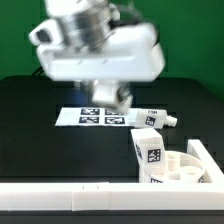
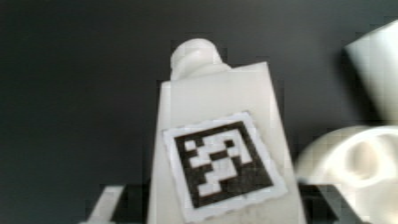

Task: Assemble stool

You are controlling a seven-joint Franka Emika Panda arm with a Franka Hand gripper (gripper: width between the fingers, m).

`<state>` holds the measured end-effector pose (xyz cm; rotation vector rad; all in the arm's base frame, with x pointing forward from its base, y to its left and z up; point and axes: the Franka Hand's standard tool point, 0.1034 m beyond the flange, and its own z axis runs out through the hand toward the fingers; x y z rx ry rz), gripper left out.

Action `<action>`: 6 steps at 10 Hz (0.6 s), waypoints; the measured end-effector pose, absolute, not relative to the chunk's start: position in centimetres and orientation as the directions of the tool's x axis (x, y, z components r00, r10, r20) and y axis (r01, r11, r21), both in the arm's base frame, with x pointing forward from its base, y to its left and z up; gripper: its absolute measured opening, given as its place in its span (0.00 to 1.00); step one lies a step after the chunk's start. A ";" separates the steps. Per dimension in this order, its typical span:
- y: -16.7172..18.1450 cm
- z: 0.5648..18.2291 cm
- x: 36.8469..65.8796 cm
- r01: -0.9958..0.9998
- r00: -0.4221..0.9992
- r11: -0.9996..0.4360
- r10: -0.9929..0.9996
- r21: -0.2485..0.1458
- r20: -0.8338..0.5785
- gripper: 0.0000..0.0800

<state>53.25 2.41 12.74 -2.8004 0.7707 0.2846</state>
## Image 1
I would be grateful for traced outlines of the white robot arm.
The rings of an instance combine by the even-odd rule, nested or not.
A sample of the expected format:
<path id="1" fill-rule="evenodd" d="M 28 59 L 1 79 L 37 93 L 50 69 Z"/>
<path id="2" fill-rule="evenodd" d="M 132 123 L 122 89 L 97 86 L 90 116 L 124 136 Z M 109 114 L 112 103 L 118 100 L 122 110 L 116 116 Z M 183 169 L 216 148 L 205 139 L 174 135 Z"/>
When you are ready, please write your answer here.
<path id="1" fill-rule="evenodd" d="M 108 0 L 44 0 L 49 18 L 29 34 L 55 81 L 152 81 L 165 66 L 155 26 Z"/>

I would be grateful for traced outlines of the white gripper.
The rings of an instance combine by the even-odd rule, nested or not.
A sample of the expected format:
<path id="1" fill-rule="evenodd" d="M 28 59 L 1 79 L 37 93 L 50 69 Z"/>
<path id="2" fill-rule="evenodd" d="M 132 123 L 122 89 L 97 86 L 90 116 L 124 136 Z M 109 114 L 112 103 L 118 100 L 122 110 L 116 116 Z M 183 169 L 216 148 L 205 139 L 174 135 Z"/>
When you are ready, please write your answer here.
<path id="1" fill-rule="evenodd" d="M 165 59 L 153 25 L 119 27 L 100 51 L 77 51 L 64 43 L 54 19 L 42 22 L 29 34 L 45 74 L 54 81 L 153 81 Z"/>

